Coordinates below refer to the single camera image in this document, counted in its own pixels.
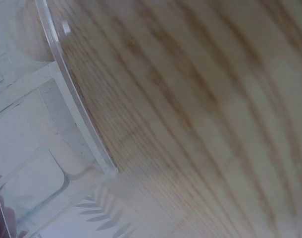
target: wood grain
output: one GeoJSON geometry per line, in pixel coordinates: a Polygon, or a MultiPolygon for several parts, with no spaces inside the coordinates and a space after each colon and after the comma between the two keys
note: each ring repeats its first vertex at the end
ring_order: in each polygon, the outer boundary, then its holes
{"type": "Polygon", "coordinates": [[[302,238],[302,0],[48,3],[155,237],[302,238]]]}

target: clear plastic container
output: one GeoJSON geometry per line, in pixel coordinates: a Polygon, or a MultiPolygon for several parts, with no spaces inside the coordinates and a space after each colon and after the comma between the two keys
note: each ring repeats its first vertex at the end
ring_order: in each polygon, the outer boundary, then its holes
{"type": "Polygon", "coordinates": [[[37,236],[117,172],[52,52],[34,0],[0,0],[0,238],[37,236]]]}

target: transparent acrylic box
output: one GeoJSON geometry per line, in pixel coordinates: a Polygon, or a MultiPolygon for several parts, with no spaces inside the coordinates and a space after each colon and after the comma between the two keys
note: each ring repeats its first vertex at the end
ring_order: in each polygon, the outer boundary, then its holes
{"type": "Polygon", "coordinates": [[[64,62],[16,44],[28,4],[0,0],[0,238],[35,237],[117,173],[64,62]]]}

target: leaf pattern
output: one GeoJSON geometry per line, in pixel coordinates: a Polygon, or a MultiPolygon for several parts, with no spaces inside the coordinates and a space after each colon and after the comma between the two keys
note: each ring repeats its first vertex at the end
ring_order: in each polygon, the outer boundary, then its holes
{"type": "Polygon", "coordinates": [[[113,236],[112,238],[118,238],[121,235],[125,234],[126,231],[130,228],[131,223],[127,223],[125,225],[123,225],[113,236]]]}
{"type": "Polygon", "coordinates": [[[88,208],[93,208],[93,207],[99,207],[96,203],[82,203],[78,204],[75,207],[88,207],[88,208]]]}
{"type": "MultiPolygon", "coordinates": [[[[84,203],[78,204],[75,207],[79,208],[94,208],[87,211],[82,211],[79,215],[93,215],[99,214],[98,216],[92,217],[87,219],[87,222],[103,222],[96,231],[103,231],[118,225],[123,213],[124,209],[121,208],[117,212],[115,212],[117,199],[114,197],[113,199],[110,198],[109,194],[103,194],[103,190],[100,189],[97,197],[95,198],[94,193],[84,198],[84,203]]],[[[135,228],[128,231],[131,227],[132,223],[126,223],[122,227],[120,227],[112,236],[112,238],[130,238],[132,233],[135,231],[135,228]]]]}
{"type": "Polygon", "coordinates": [[[108,222],[102,224],[100,227],[97,228],[96,231],[102,231],[102,230],[106,230],[106,229],[109,229],[109,228],[111,228],[111,227],[116,226],[117,223],[119,222],[120,217],[121,217],[122,214],[123,214],[123,209],[120,209],[120,210],[116,213],[116,215],[115,215],[113,218],[111,218],[110,221],[108,221],[108,222]]]}
{"type": "Polygon", "coordinates": [[[80,212],[79,215],[91,215],[91,214],[99,214],[102,213],[102,210],[89,210],[85,212],[80,212]]]}

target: light wood table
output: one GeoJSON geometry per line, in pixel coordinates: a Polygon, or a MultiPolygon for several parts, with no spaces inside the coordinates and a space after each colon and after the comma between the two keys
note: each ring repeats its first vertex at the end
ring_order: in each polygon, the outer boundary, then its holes
{"type": "Polygon", "coordinates": [[[48,4],[133,224],[302,238],[301,0],[48,4]]]}

